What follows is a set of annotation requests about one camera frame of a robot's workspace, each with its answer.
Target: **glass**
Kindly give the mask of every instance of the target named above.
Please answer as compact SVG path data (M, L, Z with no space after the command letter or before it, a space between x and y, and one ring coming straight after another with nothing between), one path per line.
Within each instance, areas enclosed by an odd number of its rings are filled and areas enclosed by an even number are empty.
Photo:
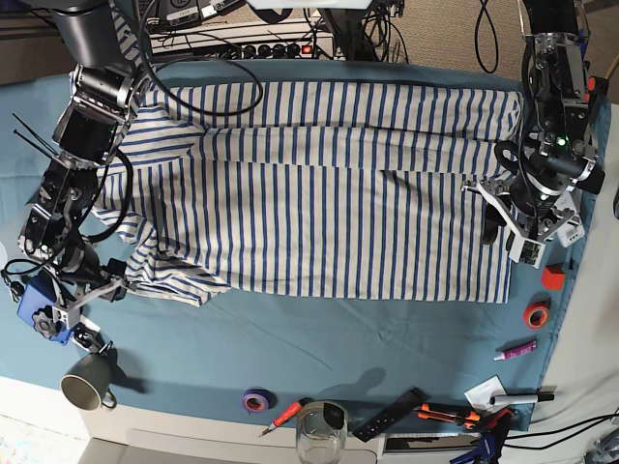
M327 411L339 413L336 420L325 419ZM337 464L341 459L348 433L348 414L337 403L315 401L297 416L297 452L303 464Z

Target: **mug handle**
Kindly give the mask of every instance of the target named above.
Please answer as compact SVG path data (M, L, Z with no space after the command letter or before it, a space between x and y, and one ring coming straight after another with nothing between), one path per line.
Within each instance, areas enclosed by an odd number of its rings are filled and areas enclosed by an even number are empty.
M111 401L111 404L105 404L106 398L109 398L109 400ZM105 392L105 398L101 402L101 405L109 410L112 410L116 407L117 404L118 404L118 401L116 401L116 396L114 396L114 393L112 393L112 390L107 389L107 391Z

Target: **gray mug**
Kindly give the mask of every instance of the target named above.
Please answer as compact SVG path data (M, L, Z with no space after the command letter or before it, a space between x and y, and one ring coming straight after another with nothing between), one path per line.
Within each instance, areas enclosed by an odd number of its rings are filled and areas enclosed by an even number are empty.
M112 369L107 358L90 354L69 369L60 381L60 390L76 408L95 411L101 406L116 407L116 397L109 390Z

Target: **black cable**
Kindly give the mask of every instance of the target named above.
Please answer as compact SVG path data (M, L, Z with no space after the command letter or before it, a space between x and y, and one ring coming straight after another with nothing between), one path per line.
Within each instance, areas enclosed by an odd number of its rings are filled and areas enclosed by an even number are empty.
M532 107L533 93L531 92L531 89L529 87L530 85L529 84L529 62L531 60L532 54L530 52L527 53L526 50L528 49L528 47L529 45L527 45L527 48L525 49L524 55L522 57L522 69L521 69L522 85L526 89L525 99L527 101L527 108L526 108L527 117L526 117L524 126L522 127L522 134L520 135L520 139L518 141L517 156L518 156L518 170L520 171L520 175L522 176L522 180L524 181L524 186L526 187L527 193L531 197L531 204L533 205L534 222L533 222L533 225L531 226L531 230L529 230L529 238L537 240L538 227L539 227L538 221L540 219L540 216L538 212L538 205L535 202L535 197L533 196L533 187L531 186L531 181L529 180L529 176L527 175L524 169L524 151L522 150L522 144L524 142L524 138L527 136L528 132L532 129L533 124L534 124L533 118L535 117L535 109Z
M14 264L32 264L33 267L30 269L27 269L26 271L9 271L9 267ZM37 263L36 261L33 261L32 259L26 259L26 258L12 259L5 265L4 269L2 270L2 276L28 276L29 274L32 274L35 271L38 271L44 265L45 265L45 261L43 263Z
M27 138L25 135L23 135L22 133L19 133L19 130L14 130L13 131L14 134L18 135L19 137L21 137L21 139L28 143L31 147L33 147L34 149L38 150L39 152L41 152L43 155L45 155L46 157L48 157L50 160L53 160L53 156L50 155L48 152L46 152L43 148L41 148L39 145L37 145L35 142L33 142L32 140L30 140L29 138Z
M482 69L488 74L493 74L496 72L496 69L499 66L499 40L496 37L494 22L492 22L490 13L487 10L487 2L488 0L480 0L482 7L480 8L480 13L478 14L477 21L475 22L475 55L477 56L477 62L480 64ZM491 70L486 67L484 61L482 60L482 55L480 54L480 25L482 23L482 17L484 15L486 15L487 22L490 25L490 29L492 30L492 37L494 38L494 66Z
M93 201L90 203L90 205L88 205L88 208L86 208L86 211L84 212L82 217L77 222L75 228L78 229L79 226L84 222L84 220L86 220L88 215L90 215L90 212L92 211L93 207L95 206L95 203L97 202L97 198L99 198L99 195L101 195L101 192L103 191L103 186L105 185L105 180L107 180L107 172L108 171L109 171L109 164L106 164L105 165L105 170L103 171L103 175L101 177L101 180L99 181L99 188L97 188L97 193L95 193Z
M582 432L589 430L590 428L595 427L596 425L600 425L601 423L608 421L610 419L613 418L619 418L619 414L615 413L615 414L607 414L604 416L597 416L595 418L590 418L590 419L585 419L585 420L581 420L580 422L577 423L573 423L572 425L568 425L567 427L563 427L563 428L559 428L557 430L550 430L548 432L538 432L538 433L528 433L526 435L517 435L515 437L507 437L506 440L521 440L523 438L533 438L533 437L544 437L547 435L555 435L557 433L562 433L562 432L566 432L568 430L571 430L573 428L576 427L580 427L581 425L584 425L586 423L589 422L593 422L590 425L587 425L586 427L578 430L577 432L568 435L567 437L563 437L560 440L557 440L556 442L552 442L548 445L544 445L543 447L522 447L522 446L518 446L518 445L504 445L507 448L513 448L516 450L547 450L549 448L555 447L561 443L567 442L568 440L572 439L573 437L581 434Z
M385 33L387 35L387 41L385 42L383 59L387 57L387 62L389 62L389 53L391 51L391 17L389 16L389 12L385 15L385 25L387 26Z
M249 106L245 108L235 110L235 111L207 111L202 108L197 108L193 106L192 104L189 104L179 99L176 95L170 92L170 90L167 87L165 87L163 82L161 82L161 80L155 75L155 71L153 70L153 67L151 66L150 59L146 56L146 52L144 50L144 46L142 42L144 39L144 31L146 29L147 17L150 14L150 12L153 10L155 5L157 5L158 3L159 3L159 0L151 0L151 3L148 4L148 7L146 7L146 11L144 12L144 15L139 21L139 27L137 30L137 51L139 53L139 57L141 58L142 62L145 65L146 73L150 77L151 81L155 83L155 85L173 102L180 104L181 106L185 107L189 111L195 111L205 116L236 116L239 114L247 113L248 111L252 111L254 108L256 108L260 104L264 96L264 88L262 87L262 82L260 82L260 79L258 79L258 77L253 72L251 72L249 69L245 68L244 66L241 66L240 64L235 63L234 61L223 60L228 65L234 66L235 68L240 69L244 73L247 73L258 86L258 95L255 101L253 101Z
M619 413L604 414L603 416L597 416L594 418L581 420L580 422L573 423L572 425L568 425L567 427L558 428L556 430L550 430L548 432L527 433L525 435L516 435L515 437L507 437L506 440L521 440L523 438L545 437L547 435L555 435L557 433L567 432L568 430L572 430L573 428L580 427L581 425L584 425L585 423L594 422L594 421L608 421L609 419L614 419L614 418L619 418Z
M406 64L410 64L410 61L408 61L408 50L406 49L406 42L404 41L404 37L402 36L398 27L394 23L392 23L392 27L396 29L396 32L399 35L399 41L402 43L402 48L404 48L404 57L406 58Z
M137 23L135 22L135 19L126 14L122 6L118 5L116 2L113 2L111 4L111 7L112 10L114 10L118 15L123 18L123 20L127 24L127 27L129 27L129 29L132 31L132 34L137 37Z
M306 10L305 8L303 8L303 17L305 18L306 23L309 26L309 32L311 33L311 59L313 60L316 57L316 44L318 43L318 33L314 25L311 23L310 13L308 13L309 10L310 9Z
M163 43L163 47L166 48L167 46L172 46L172 45L166 45L165 42L169 39L174 39L176 37L185 37L186 40L189 40L189 36L203 36L203 37L208 37L209 39L214 39L214 40L218 40L220 42L223 42L224 44L228 45L228 46L232 46L234 48L238 48L240 51L248 51L245 50L242 46L233 43L231 41L228 41L226 39L222 39L221 37L217 37L213 34L209 34L207 32L181 32L181 33L176 33L176 32L168 32L168 31L161 31L161 32L157 32L157 34L161 34L163 36L166 36L162 39L159 39L159 42ZM259 56L257 53L253 53L253 57L254 58L262 58L261 56Z
M283 8L281 9L281 13L276 13L275 10L256 10L251 4L248 3L248 6L251 8L253 13L262 19L267 24L279 24L280 22L288 19L288 17L292 14L291 8Z
M47 24L49 27L51 27L52 29L56 29L58 30L58 26L56 24L54 24L54 22L50 19L47 19L44 16L41 16L38 13L35 13L34 10L29 10L28 13L31 13L32 15L36 16L38 19L40 19L42 22L44 22L45 24Z
M541 451L541 450L547 450L549 448L552 447L556 447L557 445L560 445L564 442L567 442L568 440L571 440L573 437L580 435L582 432L589 430L590 428L595 427L596 425L600 425L602 422L605 422L606 419L604 420L599 420L597 422L593 422L591 425L588 425L586 427L584 427L583 429L578 430L577 432L573 433L572 435L568 435L567 437L562 438L561 440L557 440L556 442L552 442L548 445L544 445L543 447L521 447L519 445L503 445L506 448L513 448L515 450L534 450L534 451Z
M120 216L116 219L116 222L110 225L102 233L96 234L96 235L89 235L88 240L90 240L92 244L102 242L103 240L110 237L114 232L116 232L118 227L120 227L120 224L122 224L123 220L125 220L127 211L129 210L129 205L133 198L133 166L132 166L132 163L129 161L129 158L127 158L127 155L125 155L120 150L116 152L116 156L118 157L120 161L123 162L123 164L125 165L125 169L127 170L127 184L125 186L125 196L123 197L123 202L120 207Z
M58 152L56 152L56 150L54 149L54 147L52 147L51 145L49 145L49 143L47 143L40 135L38 135L34 129L32 129L30 126L28 126L26 123L24 123L21 118L19 118L19 116L17 116L15 113L12 113L13 117L16 118L19 123L24 126L26 128L27 131L30 132L30 134L35 137L37 139L37 141L39 141L39 143L41 143L45 148L47 148L47 150L52 154L55 155L56 157L58 156Z

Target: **orange-handled tool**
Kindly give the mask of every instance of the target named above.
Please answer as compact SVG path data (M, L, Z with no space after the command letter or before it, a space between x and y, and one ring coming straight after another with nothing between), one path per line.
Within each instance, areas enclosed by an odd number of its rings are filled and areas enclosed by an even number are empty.
M277 419L271 422L271 425L269 425L267 428L264 429L264 431L260 434L260 436L263 437L267 433L272 432L276 428L281 427L286 422L290 421L297 414L299 414L299 411L301 411L306 404L310 402L311 402L311 398L303 398L303 399L300 399L299 401L295 401L294 403L292 403L290 406L288 406L288 409L286 409L283 413L281 413L278 416Z
M432 419L435 421L452 422L456 425L464 425L466 428L471 429L480 420L481 416L474 411L468 411L465 414L458 414L454 412L446 411L446 406L436 406L438 410L433 409L434 405L424 403L421 407L415 409L415 413L419 419Z

